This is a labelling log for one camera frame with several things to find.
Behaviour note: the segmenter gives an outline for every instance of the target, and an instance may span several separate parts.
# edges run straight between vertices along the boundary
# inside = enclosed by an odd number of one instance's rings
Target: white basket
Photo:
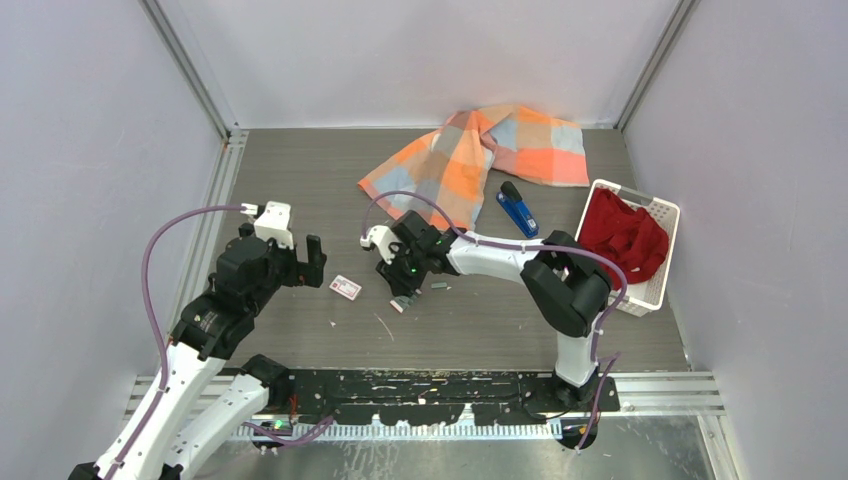
[[[668,281],[668,266],[671,264],[671,254],[674,252],[674,240],[677,237],[677,222],[680,220],[680,207],[671,202],[645,195],[642,192],[637,192],[636,190],[622,187],[606,180],[595,180],[592,182],[592,189],[589,190],[589,198],[586,200],[586,206],[583,208],[583,216],[580,217],[580,225],[577,227],[576,238],[578,241],[580,239],[580,230],[583,228],[583,220],[586,218],[586,211],[589,210],[589,202],[592,200],[592,194],[595,193],[596,188],[611,190],[624,203],[634,209],[645,207],[660,227],[668,233],[668,255],[665,258],[665,262],[660,265],[657,273],[647,282],[628,285],[627,296],[618,304],[619,310],[636,315],[637,317],[659,310],[665,296],[665,284]],[[610,292],[610,299],[615,298],[617,295],[618,290]]]

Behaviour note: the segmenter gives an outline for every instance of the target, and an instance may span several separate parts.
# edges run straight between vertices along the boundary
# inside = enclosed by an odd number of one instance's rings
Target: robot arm
[[[159,393],[160,371],[139,408],[111,447],[70,479],[188,479],[234,428],[271,402],[288,400],[288,370],[265,357],[251,359],[233,385],[177,434],[200,393],[254,328],[254,319],[280,287],[320,287],[327,256],[321,239],[308,235],[307,262],[300,262],[289,231],[291,207],[269,202],[249,212],[253,224],[239,227],[209,276],[207,289],[182,311],[168,346],[168,382]],[[148,412],[153,402],[155,410]],[[123,462],[118,452],[145,422]]]
[[[391,227],[372,227],[360,240],[366,250],[377,249],[377,271],[392,294],[411,296],[428,272],[450,275],[488,275],[523,284],[545,320],[557,332],[555,371],[568,387],[568,401],[586,398],[597,377],[591,356],[594,322],[606,308],[612,282],[593,260],[560,252],[538,251],[541,245],[581,248],[573,237],[554,231],[545,240],[504,240],[466,232],[442,233],[414,211]],[[513,249],[479,243],[497,243]]]

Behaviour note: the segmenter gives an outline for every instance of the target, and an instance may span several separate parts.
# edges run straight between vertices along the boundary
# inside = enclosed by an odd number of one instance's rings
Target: basket handle
[[[618,191],[618,196],[621,197],[622,200],[627,200],[628,202],[638,203],[643,207],[647,207],[654,201],[654,197],[650,195],[645,195],[644,193],[633,190],[632,188],[621,187]]]

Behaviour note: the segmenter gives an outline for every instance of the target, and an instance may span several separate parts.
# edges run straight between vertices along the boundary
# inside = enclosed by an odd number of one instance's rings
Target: white wall
[[[220,139],[137,2],[12,2],[0,32],[0,478],[67,478],[155,365],[143,248],[203,201]],[[166,316],[192,231],[154,255]]]
[[[174,1],[245,128],[439,125],[504,102],[611,125],[677,4]]]
[[[845,478],[848,3],[701,2],[626,139],[752,479]]]

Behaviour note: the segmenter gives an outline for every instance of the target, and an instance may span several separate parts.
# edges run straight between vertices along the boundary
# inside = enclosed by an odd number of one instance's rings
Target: scratched metal surface
[[[428,276],[424,295],[400,315],[391,293],[374,271],[378,256],[358,239],[369,203],[357,187],[366,173],[422,130],[316,129],[250,132],[232,201],[278,200],[294,209],[293,232],[321,236],[329,256],[325,284],[342,274],[364,287],[355,302],[322,287],[281,290],[256,321],[230,365],[263,353],[291,367],[549,369],[556,359],[553,330],[523,286],[486,277]],[[627,149],[614,130],[586,130],[590,178],[635,187]],[[553,229],[574,233],[587,188],[534,185],[490,172],[477,231],[506,238],[521,236],[494,199],[500,184],[515,182],[536,215],[542,236]],[[374,210],[371,223],[388,216]],[[237,235],[243,217],[227,214],[219,251]],[[450,290],[430,291],[435,281]],[[606,324],[600,353],[623,352],[620,371],[685,371],[686,360],[668,305],[642,318],[615,312]]]
[[[207,479],[599,479],[711,480],[698,423],[689,417],[602,419],[579,457],[550,440],[314,442],[260,456],[246,441],[224,444]]]

